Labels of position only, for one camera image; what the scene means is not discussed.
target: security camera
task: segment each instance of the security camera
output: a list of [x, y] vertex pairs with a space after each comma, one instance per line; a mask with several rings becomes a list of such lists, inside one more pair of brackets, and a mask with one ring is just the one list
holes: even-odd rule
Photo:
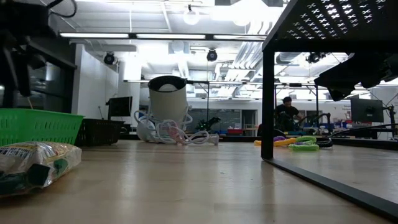
[[107, 65], [114, 65], [118, 62], [118, 58], [114, 56], [114, 52], [107, 52], [104, 57], [104, 63]]
[[217, 60], [217, 52], [215, 49], [210, 49], [207, 53], [207, 61], [214, 62], [215, 60]]

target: ceiling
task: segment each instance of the ceiling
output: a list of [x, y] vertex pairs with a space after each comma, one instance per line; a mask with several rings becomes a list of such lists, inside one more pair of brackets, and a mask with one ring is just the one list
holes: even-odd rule
[[[50, 2], [49, 0], [25, 1], [37, 4]], [[266, 35], [286, 5], [268, 7], [262, 0], [233, 0], [236, 3], [231, 6], [216, 6], [215, 0], [76, 1], [77, 14], [70, 19], [58, 18], [59, 31]], [[188, 4], [192, 5], [193, 12], [188, 13]], [[73, 5], [70, 0], [64, 0], [54, 7], [54, 11], [62, 14], [70, 14], [72, 10]], [[174, 52], [172, 40], [71, 39], [71, 41], [85, 44], [86, 50], [99, 59], [102, 59], [108, 51], [105, 49], [112, 46], [122, 45], [125, 49], [135, 46], [136, 49], [129, 51], [133, 51], [140, 62], [142, 76], [147, 80], [159, 75], [172, 74], [191, 80], [262, 82], [260, 42], [185, 40], [183, 44], [187, 50], [184, 50], [184, 54], [181, 55]], [[208, 62], [206, 59], [209, 49], [217, 51], [218, 58], [215, 62]], [[123, 60], [128, 52], [115, 52], [115, 55]], [[279, 53], [275, 56], [274, 75], [281, 82], [287, 83], [312, 82], [321, 72], [347, 59], [346, 54], [329, 54], [318, 63], [310, 65], [305, 61], [305, 53], [297, 54], [283, 63], [276, 59], [278, 55]], [[194, 87], [190, 92], [190, 96], [194, 97], [203, 96], [203, 94], [206, 92], [200, 86]], [[289, 95], [289, 90], [281, 90], [280, 96], [286, 94]], [[212, 85], [209, 95], [211, 97], [261, 98], [262, 86]]]

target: purple object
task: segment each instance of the purple object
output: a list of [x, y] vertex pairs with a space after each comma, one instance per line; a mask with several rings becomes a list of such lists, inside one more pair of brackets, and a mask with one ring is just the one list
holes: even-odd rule
[[282, 140], [285, 140], [286, 138], [285, 137], [283, 137], [283, 136], [276, 136], [276, 137], [274, 137], [274, 141], [282, 141]]

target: green plastic basket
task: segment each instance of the green plastic basket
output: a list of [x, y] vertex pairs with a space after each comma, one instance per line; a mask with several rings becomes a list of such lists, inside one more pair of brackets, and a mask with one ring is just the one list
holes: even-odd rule
[[83, 116], [28, 109], [0, 109], [0, 146], [24, 141], [74, 144]]

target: black basket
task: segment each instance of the black basket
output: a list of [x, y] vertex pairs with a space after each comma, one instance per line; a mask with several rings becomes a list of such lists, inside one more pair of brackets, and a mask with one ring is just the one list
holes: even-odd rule
[[83, 119], [77, 135], [76, 146], [100, 146], [117, 143], [124, 121]]

